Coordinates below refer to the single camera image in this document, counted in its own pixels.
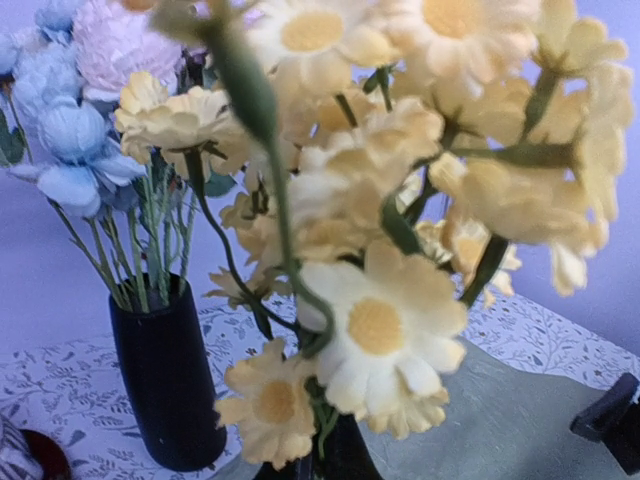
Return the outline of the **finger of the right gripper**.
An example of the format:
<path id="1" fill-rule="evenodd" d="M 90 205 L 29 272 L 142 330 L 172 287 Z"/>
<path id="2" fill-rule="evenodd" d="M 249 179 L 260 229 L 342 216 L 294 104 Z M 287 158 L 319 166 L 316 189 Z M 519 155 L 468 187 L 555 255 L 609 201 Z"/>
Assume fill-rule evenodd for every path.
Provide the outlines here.
<path id="1" fill-rule="evenodd" d="M 603 443 L 627 475 L 639 473 L 639 379 L 624 373 L 605 394 L 577 414 L 570 431 Z"/>

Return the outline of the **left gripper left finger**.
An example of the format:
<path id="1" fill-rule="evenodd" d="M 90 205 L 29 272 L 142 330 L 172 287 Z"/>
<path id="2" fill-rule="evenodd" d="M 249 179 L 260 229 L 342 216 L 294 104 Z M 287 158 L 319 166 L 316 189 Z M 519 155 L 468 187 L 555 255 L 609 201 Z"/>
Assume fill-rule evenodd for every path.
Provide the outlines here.
<path id="1" fill-rule="evenodd" d="M 254 480 L 312 480 L 313 459 L 303 457 L 287 462 L 280 470 L 277 470 L 270 462 L 264 462 Z"/>

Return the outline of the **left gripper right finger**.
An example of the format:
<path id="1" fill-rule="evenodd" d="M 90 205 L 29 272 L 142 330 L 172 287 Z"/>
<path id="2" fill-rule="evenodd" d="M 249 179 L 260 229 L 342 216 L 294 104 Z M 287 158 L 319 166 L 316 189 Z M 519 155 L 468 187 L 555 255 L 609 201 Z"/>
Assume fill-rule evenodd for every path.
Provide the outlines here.
<path id="1" fill-rule="evenodd" d="M 352 415 L 340 415 L 320 442 L 314 437 L 314 475 L 327 480 L 382 480 Z"/>

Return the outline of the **yellow daisy sprig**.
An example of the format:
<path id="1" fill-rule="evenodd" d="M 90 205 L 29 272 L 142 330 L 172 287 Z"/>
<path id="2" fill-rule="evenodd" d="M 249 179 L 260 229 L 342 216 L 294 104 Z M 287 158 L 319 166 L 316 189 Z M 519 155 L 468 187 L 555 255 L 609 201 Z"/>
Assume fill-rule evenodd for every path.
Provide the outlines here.
<path id="1" fill-rule="evenodd" d="M 291 296 L 294 354 L 268 335 L 215 404 L 243 459 L 280 470 L 340 415 L 403 440 L 439 427 L 477 301 L 511 294 L 518 245 L 585 287 L 617 219 L 633 73 L 626 43 L 573 1 L 155 1 L 150 27 L 203 48 L 215 80 L 170 93 L 131 75 L 122 150 L 153 149 L 202 192 L 252 275 L 215 275 L 253 312 Z"/>

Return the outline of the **light blue hydrangea stem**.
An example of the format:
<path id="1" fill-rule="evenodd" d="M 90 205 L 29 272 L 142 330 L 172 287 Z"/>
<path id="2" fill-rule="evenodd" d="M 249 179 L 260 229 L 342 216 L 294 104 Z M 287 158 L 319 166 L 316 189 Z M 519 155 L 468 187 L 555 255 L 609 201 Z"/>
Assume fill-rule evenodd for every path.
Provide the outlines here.
<path id="1" fill-rule="evenodd" d="M 112 121 L 84 94 L 80 16 L 86 1 L 49 1 L 36 27 L 1 36 L 1 167 L 35 186 L 122 309 L 147 310 L 140 267 L 115 222 L 136 232 L 144 168 L 124 156 Z"/>

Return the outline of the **pale pink peony stem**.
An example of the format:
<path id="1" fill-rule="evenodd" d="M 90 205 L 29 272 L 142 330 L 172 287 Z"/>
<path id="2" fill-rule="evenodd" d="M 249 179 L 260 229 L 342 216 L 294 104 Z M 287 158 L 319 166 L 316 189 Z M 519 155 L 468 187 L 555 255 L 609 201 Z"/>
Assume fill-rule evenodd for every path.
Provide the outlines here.
<path id="1" fill-rule="evenodd" d="M 73 20 L 83 96 L 114 102 L 131 74 L 146 71 L 171 92 L 177 88 L 180 44 L 150 29 L 155 1 L 86 1 Z"/>

